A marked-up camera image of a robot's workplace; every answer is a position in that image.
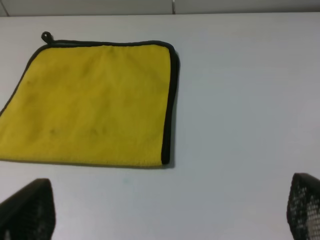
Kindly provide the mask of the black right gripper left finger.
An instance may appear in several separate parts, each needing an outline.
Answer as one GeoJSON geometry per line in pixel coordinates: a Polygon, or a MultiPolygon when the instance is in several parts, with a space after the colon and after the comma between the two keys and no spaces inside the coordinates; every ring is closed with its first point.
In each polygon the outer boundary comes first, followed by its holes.
{"type": "Polygon", "coordinates": [[[50,240],[56,226],[53,189],[38,178],[0,203],[2,240],[50,240]]]}

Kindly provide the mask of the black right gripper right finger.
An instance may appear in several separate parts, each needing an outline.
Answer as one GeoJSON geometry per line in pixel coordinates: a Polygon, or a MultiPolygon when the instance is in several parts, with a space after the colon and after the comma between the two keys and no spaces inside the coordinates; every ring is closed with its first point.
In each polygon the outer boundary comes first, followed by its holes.
{"type": "Polygon", "coordinates": [[[286,219],[295,240],[320,238],[320,180],[308,173],[292,177],[286,219]]]}

